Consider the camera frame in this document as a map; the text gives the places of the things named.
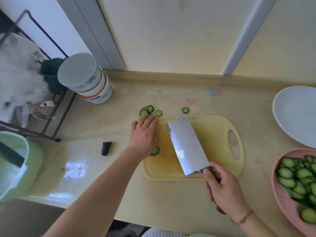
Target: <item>dark cloth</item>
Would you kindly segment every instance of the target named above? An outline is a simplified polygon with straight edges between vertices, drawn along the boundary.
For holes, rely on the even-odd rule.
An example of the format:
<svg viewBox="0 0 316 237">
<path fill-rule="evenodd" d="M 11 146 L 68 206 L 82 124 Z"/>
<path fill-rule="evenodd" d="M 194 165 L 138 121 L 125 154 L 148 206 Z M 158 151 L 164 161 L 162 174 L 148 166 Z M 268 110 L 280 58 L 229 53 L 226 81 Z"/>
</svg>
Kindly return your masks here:
<svg viewBox="0 0 316 237">
<path fill-rule="evenodd" d="M 63 86 L 57 78 L 58 69 L 65 59 L 54 58 L 51 60 L 43 60 L 41 66 L 41 74 L 44 76 L 45 81 L 48 84 L 48 89 L 60 95 L 67 87 Z"/>
</svg>

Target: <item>forearm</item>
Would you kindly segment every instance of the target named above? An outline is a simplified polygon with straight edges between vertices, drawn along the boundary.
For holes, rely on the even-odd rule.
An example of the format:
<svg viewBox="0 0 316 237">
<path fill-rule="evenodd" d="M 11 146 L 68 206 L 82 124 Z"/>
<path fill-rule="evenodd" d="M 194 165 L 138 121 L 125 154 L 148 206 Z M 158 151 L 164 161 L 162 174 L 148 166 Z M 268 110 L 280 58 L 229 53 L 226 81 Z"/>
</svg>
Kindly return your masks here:
<svg viewBox="0 0 316 237">
<path fill-rule="evenodd" d="M 126 149 L 108 169 L 59 217 L 44 237 L 103 237 L 140 163 Z"/>
<path fill-rule="evenodd" d="M 278 237 L 256 214 L 239 226 L 247 237 Z"/>
</svg>

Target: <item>cutting board handle hole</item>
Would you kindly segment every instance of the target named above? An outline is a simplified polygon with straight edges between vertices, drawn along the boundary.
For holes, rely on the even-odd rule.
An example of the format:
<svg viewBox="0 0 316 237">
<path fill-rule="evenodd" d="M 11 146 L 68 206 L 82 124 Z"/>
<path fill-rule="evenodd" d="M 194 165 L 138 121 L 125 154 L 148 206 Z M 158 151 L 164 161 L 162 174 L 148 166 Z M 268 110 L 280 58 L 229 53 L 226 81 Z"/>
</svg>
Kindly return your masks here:
<svg viewBox="0 0 316 237">
<path fill-rule="evenodd" d="M 240 159 L 240 149 L 239 149 L 239 142 L 235 135 L 235 133 L 232 130 L 229 130 L 228 132 L 228 141 L 230 150 L 232 151 L 233 156 L 236 160 Z"/>
</svg>

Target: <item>hand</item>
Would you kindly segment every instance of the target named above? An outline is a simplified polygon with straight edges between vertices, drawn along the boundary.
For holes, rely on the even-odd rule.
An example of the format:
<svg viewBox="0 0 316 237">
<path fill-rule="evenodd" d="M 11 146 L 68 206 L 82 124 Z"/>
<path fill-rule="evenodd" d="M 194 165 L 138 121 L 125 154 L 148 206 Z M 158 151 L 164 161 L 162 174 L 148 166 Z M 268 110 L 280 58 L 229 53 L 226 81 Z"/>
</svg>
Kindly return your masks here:
<svg viewBox="0 0 316 237">
<path fill-rule="evenodd" d="M 237 223 L 251 211 L 241 190 L 239 181 L 224 167 L 214 162 L 210 162 L 210 166 L 216 169 L 215 175 L 219 175 L 221 178 L 221 182 L 218 183 L 208 169 L 203 169 L 210 201 L 215 201 Z"/>
<path fill-rule="evenodd" d="M 154 116 L 143 115 L 139 121 L 132 123 L 132 132 L 127 148 L 135 151 L 140 160 L 149 156 L 157 145 L 158 122 L 159 119 Z"/>
</svg>

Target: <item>white plate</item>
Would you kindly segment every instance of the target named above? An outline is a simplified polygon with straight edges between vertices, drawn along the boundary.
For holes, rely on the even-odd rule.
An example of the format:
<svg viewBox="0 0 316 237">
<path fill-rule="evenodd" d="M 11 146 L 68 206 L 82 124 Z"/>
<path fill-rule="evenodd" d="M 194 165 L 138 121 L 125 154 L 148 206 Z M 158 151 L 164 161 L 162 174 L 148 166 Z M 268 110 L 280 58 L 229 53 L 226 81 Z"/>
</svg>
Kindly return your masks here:
<svg viewBox="0 0 316 237">
<path fill-rule="evenodd" d="M 296 141 L 316 148 L 316 88 L 288 87 L 273 100 L 273 114 L 280 127 Z"/>
</svg>

